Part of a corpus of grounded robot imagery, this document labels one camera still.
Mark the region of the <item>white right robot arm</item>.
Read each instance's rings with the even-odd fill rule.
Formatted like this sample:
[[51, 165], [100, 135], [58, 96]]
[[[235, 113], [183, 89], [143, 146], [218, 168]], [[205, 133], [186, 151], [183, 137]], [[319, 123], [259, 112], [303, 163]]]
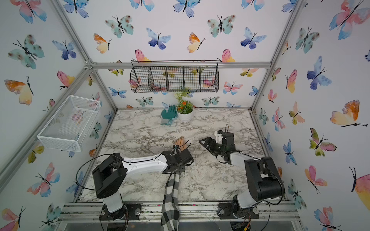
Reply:
[[245, 170], [248, 189], [234, 196], [236, 211], [256, 206], [266, 199], [282, 198], [285, 188], [277, 167], [270, 157], [254, 157], [236, 148], [234, 134], [217, 131], [215, 138], [199, 140], [213, 156], [222, 157], [226, 164]]

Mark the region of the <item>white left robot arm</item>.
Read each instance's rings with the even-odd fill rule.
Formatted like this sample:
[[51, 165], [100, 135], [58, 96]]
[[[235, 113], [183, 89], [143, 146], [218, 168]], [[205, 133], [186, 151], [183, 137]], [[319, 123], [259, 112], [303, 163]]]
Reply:
[[155, 172], [180, 173], [193, 162], [194, 158], [190, 151], [188, 149], [181, 151], [179, 148], [137, 159], [122, 157], [120, 153], [110, 154], [92, 171], [96, 197], [103, 199], [106, 212], [110, 214], [121, 212], [124, 204], [119, 188], [126, 177]]

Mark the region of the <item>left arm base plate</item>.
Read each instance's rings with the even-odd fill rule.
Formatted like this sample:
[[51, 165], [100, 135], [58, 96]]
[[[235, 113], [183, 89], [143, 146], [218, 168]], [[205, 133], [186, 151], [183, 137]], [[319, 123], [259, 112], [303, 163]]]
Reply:
[[107, 205], [103, 205], [102, 212], [99, 216], [100, 221], [115, 220], [139, 220], [142, 211], [141, 204], [123, 204], [123, 207], [115, 212], [109, 212]]

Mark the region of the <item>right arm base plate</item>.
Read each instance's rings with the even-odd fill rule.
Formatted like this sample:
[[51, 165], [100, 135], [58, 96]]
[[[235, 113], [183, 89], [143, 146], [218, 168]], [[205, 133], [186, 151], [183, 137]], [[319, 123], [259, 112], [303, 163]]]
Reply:
[[219, 203], [216, 212], [220, 219], [259, 219], [259, 214], [254, 213], [256, 207], [240, 208], [237, 204]]

